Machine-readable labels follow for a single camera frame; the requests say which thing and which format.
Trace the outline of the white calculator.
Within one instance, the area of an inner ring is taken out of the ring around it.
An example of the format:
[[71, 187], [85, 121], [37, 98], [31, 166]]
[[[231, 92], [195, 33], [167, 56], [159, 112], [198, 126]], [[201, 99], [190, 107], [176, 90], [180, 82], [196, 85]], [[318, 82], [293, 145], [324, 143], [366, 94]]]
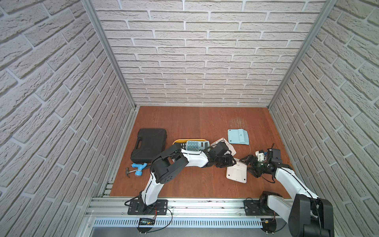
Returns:
[[225, 143], [226, 143], [228, 149], [231, 151], [230, 153], [231, 153], [232, 156], [235, 156], [235, 155], [236, 155], [236, 150], [234, 149], [233, 145], [230, 144], [230, 143], [228, 142], [228, 140], [225, 139], [225, 138], [220, 138], [220, 139], [216, 140], [215, 142], [213, 142], [213, 143], [211, 144], [211, 146], [215, 147], [215, 146], [216, 146], [218, 143], [220, 143], [220, 142], [225, 142]]
[[236, 164], [233, 166], [227, 167], [227, 174], [226, 178], [240, 182], [240, 183], [246, 183], [247, 182], [247, 165], [240, 162], [239, 159], [235, 159]]

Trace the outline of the white calculator front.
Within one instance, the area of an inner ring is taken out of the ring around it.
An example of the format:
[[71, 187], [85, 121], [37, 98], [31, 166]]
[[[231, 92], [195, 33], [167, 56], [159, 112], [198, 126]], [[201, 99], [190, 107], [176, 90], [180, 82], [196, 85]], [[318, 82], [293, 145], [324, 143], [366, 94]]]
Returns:
[[240, 182], [240, 183], [246, 183], [247, 182], [247, 165], [240, 162], [239, 159], [235, 159], [236, 164], [233, 166], [227, 167], [227, 174], [226, 178]]

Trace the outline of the grey blue calculator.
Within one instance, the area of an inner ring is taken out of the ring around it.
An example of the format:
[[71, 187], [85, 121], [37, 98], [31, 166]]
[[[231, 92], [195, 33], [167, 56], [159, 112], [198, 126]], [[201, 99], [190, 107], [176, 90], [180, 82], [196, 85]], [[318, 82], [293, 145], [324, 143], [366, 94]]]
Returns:
[[186, 150], [187, 151], [201, 151], [206, 150], [209, 147], [208, 142], [199, 142], [199, 141], [187, 141], [186, 142]]

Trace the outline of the yellow storage box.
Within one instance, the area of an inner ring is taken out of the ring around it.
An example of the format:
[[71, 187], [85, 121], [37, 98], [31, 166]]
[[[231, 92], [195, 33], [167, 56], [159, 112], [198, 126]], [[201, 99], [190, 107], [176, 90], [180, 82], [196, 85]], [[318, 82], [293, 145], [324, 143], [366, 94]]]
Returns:
[[208, 140], [205, 140], [205, 139], [177, 139], [173, 142], [173, 144], [175, 143], [186, 143], [187, 141], [199, 141], [199, 142], [208, 142]]

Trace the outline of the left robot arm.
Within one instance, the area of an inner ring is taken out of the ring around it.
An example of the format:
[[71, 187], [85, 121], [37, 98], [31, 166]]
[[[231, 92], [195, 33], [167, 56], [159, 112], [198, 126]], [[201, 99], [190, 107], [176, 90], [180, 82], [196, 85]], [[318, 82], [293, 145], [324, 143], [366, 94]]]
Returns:
[[232, 152], [225, 142], [208, 146], [199, 151], [188, 151], [180, 145], [172, 145], [161, 152], [152, 162], [150, 179], [138, 200], [147, 208], [152, 208], [164, 184], [174, 179], [186, 167], [231, 167], [236, 164]]

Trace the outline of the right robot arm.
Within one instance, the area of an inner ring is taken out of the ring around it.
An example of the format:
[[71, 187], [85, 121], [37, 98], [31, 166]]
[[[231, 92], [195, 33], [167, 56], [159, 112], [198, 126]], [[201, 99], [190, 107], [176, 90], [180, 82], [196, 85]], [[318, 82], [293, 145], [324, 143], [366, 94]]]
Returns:
[[262, 215], [281, 217], [287, 224], [293, 237], [333, 237], [334, 213], [332, 204], [313, 193], [295, 174], [294, 170], [281, 161], [267, 158], [260, 161], [256, 156], [248, 155], [241, 159], [247, 165], [247, 171], [255, 178], [263, 174], [272, 175], [291, 196], [291, 201], [280, 194], [264, 191], [259, 200], [244, 201], [245, 214], [254, 211]]

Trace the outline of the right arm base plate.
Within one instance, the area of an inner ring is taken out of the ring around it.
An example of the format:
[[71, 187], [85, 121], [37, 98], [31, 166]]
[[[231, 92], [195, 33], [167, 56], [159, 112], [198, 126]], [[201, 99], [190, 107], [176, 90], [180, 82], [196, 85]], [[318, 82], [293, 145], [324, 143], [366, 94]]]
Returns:
[[274, 211], [267, 206], [267, 202], [247, 199], [243, 204], [246, 216], [274, 216]]

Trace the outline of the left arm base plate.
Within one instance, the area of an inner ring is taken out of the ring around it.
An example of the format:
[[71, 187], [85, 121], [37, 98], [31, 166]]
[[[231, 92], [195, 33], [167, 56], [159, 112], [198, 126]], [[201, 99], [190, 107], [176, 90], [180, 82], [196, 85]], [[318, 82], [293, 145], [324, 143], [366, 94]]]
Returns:
[[142, 200], [133, 199], [126, 202], [128, 215], [166, 215], [168, 200], [158, 199], [156, 203], [146, 206]]

